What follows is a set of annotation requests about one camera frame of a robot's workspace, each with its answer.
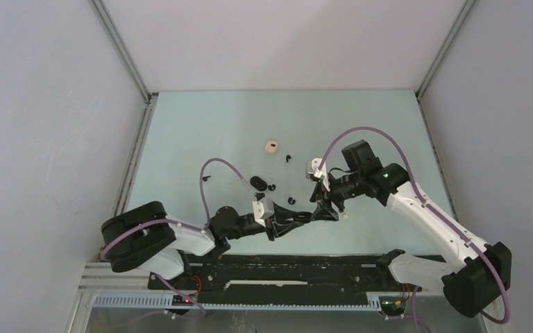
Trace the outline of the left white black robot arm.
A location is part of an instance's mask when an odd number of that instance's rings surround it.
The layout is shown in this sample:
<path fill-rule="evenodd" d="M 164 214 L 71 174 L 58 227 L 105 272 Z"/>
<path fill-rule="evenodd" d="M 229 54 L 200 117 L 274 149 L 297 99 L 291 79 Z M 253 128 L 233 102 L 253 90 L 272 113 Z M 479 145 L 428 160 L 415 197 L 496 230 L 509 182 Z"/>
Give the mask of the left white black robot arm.
<path fill-rule="evenodd" d="M 231 248 L 230 241 L 265 234 L 273 241 L 312 220 L 309 212 L 295 212 L 269 199 L 253 202 L 253 211 L 241 215 L 221 207 L 200 227 L 167 214 L 153 201 L 107 220 L 100 258 L 115 273 L 144 269 L 157 273 L 173 288 L 183 289 L 192 279 L 189 256 L 217 260 Z"/>

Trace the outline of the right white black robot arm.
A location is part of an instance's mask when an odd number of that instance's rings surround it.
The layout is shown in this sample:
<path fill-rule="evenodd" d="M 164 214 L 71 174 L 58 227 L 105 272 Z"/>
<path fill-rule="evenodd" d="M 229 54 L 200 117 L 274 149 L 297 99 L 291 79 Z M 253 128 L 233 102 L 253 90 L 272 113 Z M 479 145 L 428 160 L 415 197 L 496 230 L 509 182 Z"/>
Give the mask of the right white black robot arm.
<path fill-rule="evenodd" d="M 382 165 L 368 142 L 355 142 L 342 154 L 349 171 L 340 178 L 331 175 L 321 158 L 306 164 L 307 179 L 316 183 L 310 199 L 317 204 L 312 220 L 336 221 L 346 200 L 367 196 L 405 217 L 443 258 L 438 262 L 395 249 L 377 263 L 380 287 L 393 290 L 402 283 L 441 292 L 468 318 L 510 288 L 512 256 L 506 245 L 489 244 L 460 225 L 410 180 L 401 165 Z"/>

